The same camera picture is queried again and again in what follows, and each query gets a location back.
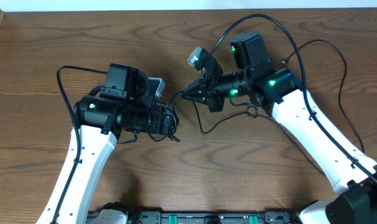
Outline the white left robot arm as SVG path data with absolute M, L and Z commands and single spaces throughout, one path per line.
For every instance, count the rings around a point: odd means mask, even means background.
M 38 223 L 85 223 L 101 172 L 123 131 L 158 134 L 176 141 L 179 125 L 173 107 L 159 105 L 165 83 L 127 65 L 112 63 L 106 81 L 71 105 L 57 70 L 57 83 L 73 129 L 65 162 Z

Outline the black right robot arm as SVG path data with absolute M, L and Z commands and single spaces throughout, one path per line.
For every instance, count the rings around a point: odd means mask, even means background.
M 230 73 L 201 47 L 190 54 L 188 63 L 202 76 L 184 89 L 182 98 L 219 112 L 226 98 L 246 95 L 296 137 L 337 194 L 335 200 L 300 211 L 298 222 L 377 223 L 377 162 L 337 129 L 290 70 L 274 67 L 257 31 L 242 32 L 230 44 L 238 66 Z

